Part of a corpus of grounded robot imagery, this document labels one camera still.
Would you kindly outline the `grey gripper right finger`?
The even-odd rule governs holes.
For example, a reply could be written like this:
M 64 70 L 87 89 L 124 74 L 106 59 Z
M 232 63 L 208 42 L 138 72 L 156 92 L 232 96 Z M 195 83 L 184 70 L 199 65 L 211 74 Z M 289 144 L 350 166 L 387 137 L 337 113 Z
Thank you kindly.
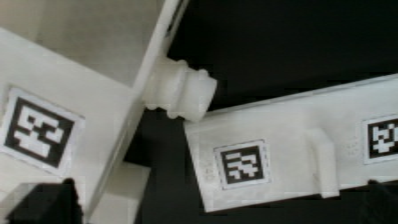
M 398 183 L 367 181 L 359 224 L 398 224 Z

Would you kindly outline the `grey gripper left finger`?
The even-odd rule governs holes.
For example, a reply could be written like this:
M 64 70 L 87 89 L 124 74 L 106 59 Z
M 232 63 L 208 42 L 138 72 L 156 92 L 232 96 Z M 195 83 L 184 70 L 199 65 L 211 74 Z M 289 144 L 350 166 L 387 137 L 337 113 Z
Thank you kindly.
M 21 183 L 0 201 L 0 224 L 83 224 L 74 180 Z

